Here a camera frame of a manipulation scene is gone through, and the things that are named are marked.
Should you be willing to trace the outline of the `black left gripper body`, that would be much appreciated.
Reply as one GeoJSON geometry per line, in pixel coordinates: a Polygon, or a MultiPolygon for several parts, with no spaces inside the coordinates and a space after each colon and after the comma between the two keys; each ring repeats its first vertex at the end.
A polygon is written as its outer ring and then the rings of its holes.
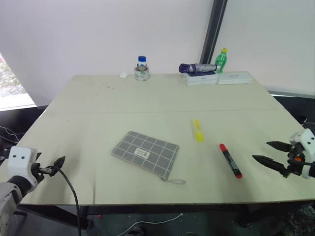
{"type": "Polygon", "coordinates": [[[42,168],[40,166],[40,163],[36,162],[41,154],[41,152],[38,152],[35,155],[35,162],[31,164],[31,173],[37,181],[43,181],[44,175],[49,175],[50,177],[52,177],[54,173],[51,167],[42,168]]]}

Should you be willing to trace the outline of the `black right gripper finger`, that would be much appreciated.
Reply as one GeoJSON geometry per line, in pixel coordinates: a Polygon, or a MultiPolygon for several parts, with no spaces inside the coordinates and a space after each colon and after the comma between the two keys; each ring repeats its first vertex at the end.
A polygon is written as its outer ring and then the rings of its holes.
{"type": "Polygon", "coordinates": [[[292,148],[291,144],[283,143],[280,141],[270,141],[267,142],[266,144],[282,152],[290,152],[292,148]]]}
{"type": "Polygon", "coordinates": [[[279,162],[274,161],[273,159],[269,157],[265,157],[262,155],[253,155],[252,156],[258,163],[262,164],[263,166],[275,170],[279,173],[285,173],[287,169],[285,166],[279,162]]]}

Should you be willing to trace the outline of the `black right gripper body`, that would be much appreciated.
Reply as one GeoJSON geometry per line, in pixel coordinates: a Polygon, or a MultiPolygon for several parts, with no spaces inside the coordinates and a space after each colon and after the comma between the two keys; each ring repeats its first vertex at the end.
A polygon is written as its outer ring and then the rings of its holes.
{"type": "Polygon", "coordinates": [[[301,176],[305,163],[303,146],[300,143],[296,143],[295,145],[285,144],[284,147],[284,152],[288,153],[288,166],[283,174],[283,177],[288,177],[290,174],[301,176]]]}

